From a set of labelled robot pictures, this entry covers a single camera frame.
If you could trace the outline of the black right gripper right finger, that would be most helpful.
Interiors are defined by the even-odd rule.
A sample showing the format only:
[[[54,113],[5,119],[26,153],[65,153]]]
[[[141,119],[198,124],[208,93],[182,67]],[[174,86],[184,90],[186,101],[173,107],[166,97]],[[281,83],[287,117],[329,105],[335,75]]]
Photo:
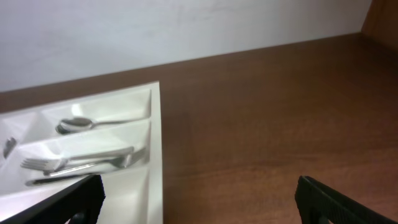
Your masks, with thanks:
[[[397,224],[310,176],[300,176],[295,202],[302,224]]]

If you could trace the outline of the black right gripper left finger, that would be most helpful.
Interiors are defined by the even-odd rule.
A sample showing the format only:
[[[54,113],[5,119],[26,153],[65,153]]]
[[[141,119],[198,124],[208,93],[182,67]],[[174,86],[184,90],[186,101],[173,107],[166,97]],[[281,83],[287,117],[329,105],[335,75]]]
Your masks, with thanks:
[[[105,192],[100,175],[89,175],[45,200],[5,219],[3,224],[96,224]]]

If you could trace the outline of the large metal spoon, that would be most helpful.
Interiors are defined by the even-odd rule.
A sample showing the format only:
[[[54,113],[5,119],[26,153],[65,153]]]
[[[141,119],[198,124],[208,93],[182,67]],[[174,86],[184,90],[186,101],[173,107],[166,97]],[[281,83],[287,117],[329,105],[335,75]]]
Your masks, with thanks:
[[[61,135],[66,135],[66,134],[73,134],[75,133],[74,131],[71,131],[69,129],[65,129],[63,126],[61,126],[60,124],[57,125],[55,127],[55,130],[57,133],[61,134]]]
[[[92,119],[89,118],[76,117],[70,119],[62,119],[60,120],[59,124],[63,126],[65,129],[69,129],[77,133],[77,132],[91,130],[98,126],[125,124],[133,121],[139,121],[139,119],[125,119],[117,121],[93,121]]]

